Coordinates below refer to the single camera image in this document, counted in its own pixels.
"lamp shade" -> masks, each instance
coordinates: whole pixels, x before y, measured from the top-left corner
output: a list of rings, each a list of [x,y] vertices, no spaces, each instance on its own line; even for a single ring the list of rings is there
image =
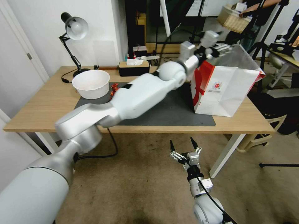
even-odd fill
[[[81,40],[88,32],[87,22],[80,17],[72,17],[67,12],[61,14],[61,19],[65,23],[65,31],[70,39]]]

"door frame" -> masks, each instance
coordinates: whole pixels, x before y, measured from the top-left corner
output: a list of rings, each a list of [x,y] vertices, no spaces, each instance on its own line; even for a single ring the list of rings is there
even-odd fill
[[[38,58],[32,44],[30,43],[28,37],[26,36],[23,28],[21,27],[19,21],[17,20],[7,0],[0,0],[0,11],[3,13],[5,19],[7,20],[8,24],[12,28],[12,31],[14,32],[17,39],[19,40],[25,53],[29,53],[31,55],[32,59],[30,61],[32,62],[33,67],[35,68],[35,70],[37,71],[37,73],[39,74],[43,82],[46,83],[46,81],[50,77],[46,72],[40,59]]]

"black desk mat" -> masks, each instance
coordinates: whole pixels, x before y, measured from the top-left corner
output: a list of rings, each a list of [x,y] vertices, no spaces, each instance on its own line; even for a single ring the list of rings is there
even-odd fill
[[[109,92],[98,99],[88,100],[80,97],[75,108],[87,103],[104,104],[109,101]],[[135,119],[121,121],[118,125],[136,126],[215,126],[215,121],[211,115],[195,114],[190,90],[190,84],[184,83],[180,88],[170,91],[166,97],[156,106]]]

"door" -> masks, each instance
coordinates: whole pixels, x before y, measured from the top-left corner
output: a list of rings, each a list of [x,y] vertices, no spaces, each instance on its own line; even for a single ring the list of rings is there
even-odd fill
[[[12,118],[44,81],[3,14],[3,8],[0,30],[0,109]]]

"black desk lamp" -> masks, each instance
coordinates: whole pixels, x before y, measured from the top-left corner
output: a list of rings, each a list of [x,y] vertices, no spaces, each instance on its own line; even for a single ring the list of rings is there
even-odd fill
[[[72,55],[69,48],[66,45],[66,41],[69,39],[72,40],[81,40],[83,39],[87,32],[88,32],[88,24],[87,22],[80,18],[80,17],[72,17],[67,12],[64,12],[61,14],[61,19],[65,23],[65,31],[66,33],[59,37],[60,41],[63,43],[64,47],[68,51],[69,55],[71,56],[71,59],[77,66],[78,70],[74,72],[73,76],[75,77],[77,74],[80,74],[84,71],[88,71],[90,69],[88,68],[81,68],[81,64],[78,61],[78,59]]]

